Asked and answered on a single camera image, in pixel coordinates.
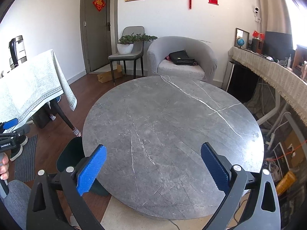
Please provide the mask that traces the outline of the person's left hand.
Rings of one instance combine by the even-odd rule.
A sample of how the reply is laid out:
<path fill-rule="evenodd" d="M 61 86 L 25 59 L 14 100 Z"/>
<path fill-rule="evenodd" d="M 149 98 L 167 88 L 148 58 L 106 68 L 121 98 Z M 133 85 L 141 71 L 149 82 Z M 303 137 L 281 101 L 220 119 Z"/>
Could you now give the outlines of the person's left hand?
<path fill-rule="evenodd" d="M 1 166 L 0 166 L 0 174 L 1 174 L 1 180 L 8 180 L 9 178 L 9 158 L 6 155 L 6 153 L 3 153 L 3 158 L 1 160 Z"/>

